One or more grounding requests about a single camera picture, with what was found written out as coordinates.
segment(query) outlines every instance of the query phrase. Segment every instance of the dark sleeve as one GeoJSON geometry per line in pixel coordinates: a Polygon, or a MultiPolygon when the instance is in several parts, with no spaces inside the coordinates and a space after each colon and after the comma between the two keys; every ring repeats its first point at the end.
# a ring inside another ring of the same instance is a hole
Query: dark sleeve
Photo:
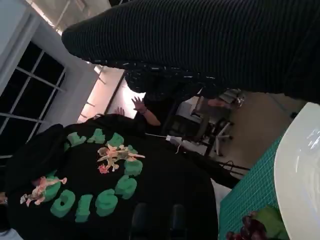
{"type": "Polygon", "coordinates": [[[281,93],[308,30],[320,31],[319,9],[318,0],[134,0],[67,28],[62,42],[94,64],[281,93]]]}

